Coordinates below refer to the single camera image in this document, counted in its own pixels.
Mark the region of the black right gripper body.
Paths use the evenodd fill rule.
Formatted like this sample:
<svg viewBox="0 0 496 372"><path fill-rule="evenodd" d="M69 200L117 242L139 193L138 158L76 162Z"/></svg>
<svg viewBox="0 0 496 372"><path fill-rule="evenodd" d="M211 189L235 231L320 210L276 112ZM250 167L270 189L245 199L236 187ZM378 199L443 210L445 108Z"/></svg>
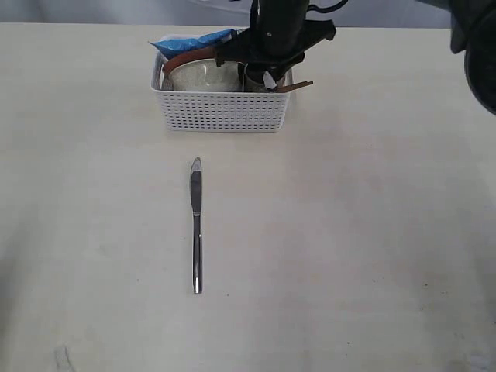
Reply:
<svg viewBox="0 0 496 372"><path fill-rule="evenodd" d="M332 20L288 22L270 28L256 25L216 46L214 59L218 66L232 61L262 67L290 67L301 63L306 50L323 40L332 40L335 35Z"/></svg>

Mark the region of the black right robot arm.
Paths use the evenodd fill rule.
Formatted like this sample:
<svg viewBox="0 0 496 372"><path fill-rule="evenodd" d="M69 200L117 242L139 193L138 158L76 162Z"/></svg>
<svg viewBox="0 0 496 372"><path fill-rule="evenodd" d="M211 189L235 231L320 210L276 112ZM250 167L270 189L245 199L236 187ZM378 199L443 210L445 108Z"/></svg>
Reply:
<svg viewBox="0 0 496 372"><path fill-rule="evenodd" d="M309 1L254 1L250 26L214 48L217 66L226 62L245 64L260 80L268 72L279 81L305 58L305 51L323 40L332 40L336 27L331 19L309 20L308 12L328 14L341 9L345 1L320 8Z"/></svg>

